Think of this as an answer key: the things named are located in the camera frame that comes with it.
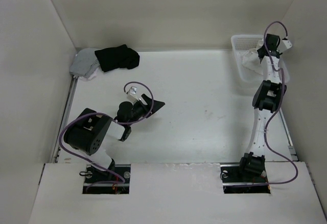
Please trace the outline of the white tank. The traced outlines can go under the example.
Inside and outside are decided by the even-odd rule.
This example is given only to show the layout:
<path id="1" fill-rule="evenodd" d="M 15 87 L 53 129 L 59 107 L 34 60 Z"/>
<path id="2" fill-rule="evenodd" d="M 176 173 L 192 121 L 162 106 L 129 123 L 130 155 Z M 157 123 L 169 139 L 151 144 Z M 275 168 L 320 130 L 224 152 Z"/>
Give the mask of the white tank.
<path id="1" fill-rule="evenodd" d="M 90 70 L 90 71 L 86 74 L 86 76 L 81 76 L 81 77 L 80 77 L 80 76 L 76 76 L 76 75 L 74 75 L 73 78 L 74 78 L 74 79 L 78 79 L 78 80 L 82 80 L 82 81 L 90 81 L 90 80 L 94 79 L 94 78 L 97 76 L 98 71 L 99 71 L 99 67 L 97 67 L 97 68 L 95 68 L 95 69 L 93 69 L 93 70 Z"/>
<path id="2" fill-rule="evenodd" d="M 255 73 L 261 76 L 263 75 L 263 69 L 260 60 L 258 58 L 257 50 L 261 48 L 263 44 L 264 44 L 263 39 L 259 40 L 254 48 L 247 50 L 245 54 L 242 55 L 243 67 L 251 71 L 254 71 Z"/>

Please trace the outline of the white folded tank top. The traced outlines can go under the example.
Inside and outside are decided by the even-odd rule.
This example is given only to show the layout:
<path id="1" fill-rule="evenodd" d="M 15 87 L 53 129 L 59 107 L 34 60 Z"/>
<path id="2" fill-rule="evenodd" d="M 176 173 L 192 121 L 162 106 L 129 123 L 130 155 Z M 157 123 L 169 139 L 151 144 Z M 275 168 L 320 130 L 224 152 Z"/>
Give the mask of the white folded tank top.
<path id="1" fill-rule="evenodd" d="M 98 71 L 99 71 L 99 67 L 97 67 L 97 68 L 95 68 L 95 69 L 93 69 L 93 70 L 90 70 L 90 71 L 86 74 L 86 76 L 81 76 L 81 77 L 80 77 L 80 76 L 76 76 L 76 75 L 74 75 L 73 78 L 74 78 L 74 79 L 78 79 L 78 80 L 82 80 L 82 81 L 90 81 L 90 80 L 94 79 L 94 78 L 97 76 Z"/>

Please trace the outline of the left metal table rail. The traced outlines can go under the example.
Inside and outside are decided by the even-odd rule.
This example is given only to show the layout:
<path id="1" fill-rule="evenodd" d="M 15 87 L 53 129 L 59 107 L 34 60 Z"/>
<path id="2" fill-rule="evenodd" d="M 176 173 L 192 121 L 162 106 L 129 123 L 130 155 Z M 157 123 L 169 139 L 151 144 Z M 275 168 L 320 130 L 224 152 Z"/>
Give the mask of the left metal table rail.
<path id="1" fill-rule="evenodd" d="M 51 151 L 50 163 L 57 163 L 57 158 L 58 158 L 58 155 L 60 154 L 59 135 L 60 135 L 61 131 L 64 129 L 64 127 L 67 125 L 69 113 L 70 113 L 71 106 L 72 106 L 73 99 L 74 99 L 77 82 L 78 82 L 77 78 L 72 77 L 71 83 L 69 86 L 69 90 L 68 90 L 68 94 L 67 94 L 67 98 L 66 98 L 66 102 L 64 105 L 63 114 L 61 117 L 58 135 L 57 135 L 56 141 L 54 142 L 54 145 L 53 145 L 53 148 Z"/>

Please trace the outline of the white plastic basket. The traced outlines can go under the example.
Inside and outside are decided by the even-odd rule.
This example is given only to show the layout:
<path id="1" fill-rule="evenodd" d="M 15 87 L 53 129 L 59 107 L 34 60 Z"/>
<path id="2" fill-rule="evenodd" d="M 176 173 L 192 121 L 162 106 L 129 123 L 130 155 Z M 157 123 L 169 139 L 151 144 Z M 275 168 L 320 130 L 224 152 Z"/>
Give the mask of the white plastic basket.
<path id="1" fill-rule="evenodd" d="M 264 76 L 257 50 L 263 47 L 263 35 L 233 35 L 231 44 L 241 80 L 260 84 Z"/>

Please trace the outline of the metal table rail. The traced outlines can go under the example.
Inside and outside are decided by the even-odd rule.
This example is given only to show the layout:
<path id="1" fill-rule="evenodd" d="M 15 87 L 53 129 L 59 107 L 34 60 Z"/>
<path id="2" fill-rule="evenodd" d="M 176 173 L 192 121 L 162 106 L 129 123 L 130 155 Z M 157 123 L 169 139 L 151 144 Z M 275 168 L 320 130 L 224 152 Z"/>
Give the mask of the metal table rail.
<path id="1" fill-rule="evenodd" d="M 291 138 L 291 135 L 290 135 L 290 132 L 289 132 L 289 129 L 288 129 L 288 126 L 287 126 L 287 122 L 286 122 L 286 119 L 284 117 L 282 109 L 280 109 L 279 115 L 281 117 L 284 129 L 285 129 L 285 132 L 286 132 L 286 136 L 287 136 L 287 139 L 288 139 L 288 148 L 289 148 L 289 151 L 290 151 L 291 159 L 292 159 L 292 161 L 298 162 L 297 152 L 296 152 L 296 150 L 294 148 L 293 141 L 292 141 L 292 138 Z"/>
<path id="2" fill-rule="evenodd" d="M 77 82 L 78 82 L 77 78 L 72 77 L 71 83 L 69 86 L 69 90 L 68 90 L 68 94 L 67 94 L 67 98 L 66 98 L 66 102 L 64 105 L 63 114 L 61 117 L 58 135 L 57 135 L 56 141 L 54 142 L 54 145 L 53 145 L 53 148 L 51 151 L 50 163 L 57 163 L 57 158 L 58 158 L 58 155 L 60 154 L 59 135 L 60 135 L 61 131 L 64 129 L 64 127 L 67 125 L 69 113 L 70 113 L 71 106 L 72 106 L 73 99 L 74 99 Z"/>

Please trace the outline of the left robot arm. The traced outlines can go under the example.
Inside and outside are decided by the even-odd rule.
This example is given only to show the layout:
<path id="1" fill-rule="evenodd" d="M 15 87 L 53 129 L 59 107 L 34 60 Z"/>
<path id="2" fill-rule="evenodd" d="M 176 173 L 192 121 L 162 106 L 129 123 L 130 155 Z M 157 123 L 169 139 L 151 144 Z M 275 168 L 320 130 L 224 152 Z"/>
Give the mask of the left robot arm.
<path id="1" fill-rule="evenodd" d="M 149 118 L 165 105 L 165 102 L 153 100 L 142 94 L 140 99 L 128 95 L 128 100 L 120 103 L 115 118 L 97 114 L 95 110 L 86 108 L 80 116 L 91 113 L 93 115 L 68 128 L 63 140 L 82 156 L 96 163 L 97 176 L 102 182 L 110 182 L 114 178 L 115 162 L 105 151 L 103 142 L 105 137 L 125 141 L 132 132 L 132 122 L 144 117 Z"/>

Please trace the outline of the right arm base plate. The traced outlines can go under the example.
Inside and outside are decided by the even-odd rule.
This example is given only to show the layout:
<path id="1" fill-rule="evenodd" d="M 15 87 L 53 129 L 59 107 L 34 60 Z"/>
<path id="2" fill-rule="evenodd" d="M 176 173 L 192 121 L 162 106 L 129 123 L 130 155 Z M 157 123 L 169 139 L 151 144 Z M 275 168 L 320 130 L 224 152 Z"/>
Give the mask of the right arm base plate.
<path id="1" fill-rule="evenodd" d="M 221 164 L 220 179 L 225 194 L 270 194 L 270 187 L 258 186 L 268 181 L 265 175 L 259 176 L 251 172 L 241 172 L 239 164 Z"/>

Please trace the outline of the black folded tank top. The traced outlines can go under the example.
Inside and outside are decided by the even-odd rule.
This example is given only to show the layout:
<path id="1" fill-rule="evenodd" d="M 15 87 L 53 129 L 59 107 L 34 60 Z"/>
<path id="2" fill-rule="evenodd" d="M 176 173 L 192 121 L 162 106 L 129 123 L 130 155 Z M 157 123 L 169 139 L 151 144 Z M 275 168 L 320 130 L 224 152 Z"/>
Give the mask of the black folded tank top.
<path id="1" fill-rule="evenodd" d="M 140 56 L 138 52 L 127 45 L 109 47 L 95 51 L 102 72 L 114 69 L 134 69 L 139 66 Z"/>

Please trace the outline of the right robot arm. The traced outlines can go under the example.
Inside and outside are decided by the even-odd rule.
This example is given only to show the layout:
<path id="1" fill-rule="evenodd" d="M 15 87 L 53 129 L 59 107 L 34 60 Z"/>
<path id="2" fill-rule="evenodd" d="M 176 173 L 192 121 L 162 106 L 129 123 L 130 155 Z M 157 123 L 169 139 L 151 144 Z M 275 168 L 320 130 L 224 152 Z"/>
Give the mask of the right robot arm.
<path id="1" fill-rule="evenodd" d="M 237 175 L 243 181 L 264 175 L 265 149 L 288 162 L 291 161 L 273 150 L 268 143 L 268 127 L 280 111 L 287 90 L 285 72 L 279 65 L 280 57 L 290 47 L 291 43 L 287 38 L 281 39 L 278 35 L 265 33 L 263 45 L 257 50 L 263 67 L 263 81 L 252 100 L 254 123 L 250 143 L 237 168 Z"/>

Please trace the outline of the right metal table rail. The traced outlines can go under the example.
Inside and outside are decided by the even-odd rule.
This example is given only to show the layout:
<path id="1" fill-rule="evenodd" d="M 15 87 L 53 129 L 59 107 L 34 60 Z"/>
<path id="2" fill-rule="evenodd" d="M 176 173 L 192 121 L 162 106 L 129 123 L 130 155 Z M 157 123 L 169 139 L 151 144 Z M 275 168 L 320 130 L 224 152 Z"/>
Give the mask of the right metal table rail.
<path id="1" fill-rule="evenodd" d="M 291 135 L 290 135 L 290 132 L 289 132 L 289 129 L 288 129 L 288 126 L 287 126 L 287 122 L 286 122 L 286 119 L 284 117 L 282 109 L 280 109 L 279 115 L 281 117 L 284 129 L 285 129 L 285 132 L 286 132 L 286 136 L 287 136 L 287 139 L 288 139 L 288 148 L 289 148 L 289 151 L 290 151 L 291 159 L 292 159 L 292 161 L 298 162 L 297 152 L 296 152 L 296 150 L 294 148 L 293 141 L 292 141 L 292 138 L 291 138 Z"/>

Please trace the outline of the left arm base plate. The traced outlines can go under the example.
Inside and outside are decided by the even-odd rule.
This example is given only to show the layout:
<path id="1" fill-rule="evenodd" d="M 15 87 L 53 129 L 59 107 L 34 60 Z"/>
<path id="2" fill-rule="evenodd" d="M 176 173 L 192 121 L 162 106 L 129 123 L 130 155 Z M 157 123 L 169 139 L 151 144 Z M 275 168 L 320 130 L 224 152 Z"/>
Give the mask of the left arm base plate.
<path id="1" fill-rule="evenodd" d="M 129 194 L 131 180 L 131 165 L 110 166 L 119 178 L 107 171 L 101 171 L 92 165 L 87 165 L 86 170 L 79 172 L 83 177 L 83 194 Z"/>

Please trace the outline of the grey folded tank top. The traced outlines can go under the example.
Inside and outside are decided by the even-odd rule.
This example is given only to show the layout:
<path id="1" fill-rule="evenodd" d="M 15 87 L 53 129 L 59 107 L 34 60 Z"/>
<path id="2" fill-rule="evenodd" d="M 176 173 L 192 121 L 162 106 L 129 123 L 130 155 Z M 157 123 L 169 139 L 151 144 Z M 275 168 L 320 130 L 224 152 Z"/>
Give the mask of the grey folded tank top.
<path id="1" fill-rule="evenodd" d="M 95 55 L 97 48 L 84 48 L 80 50 L 69 68 L 71 75 L 86 76 L 86 74 L 97 67 L 100 67 L 99 61 Z"/>

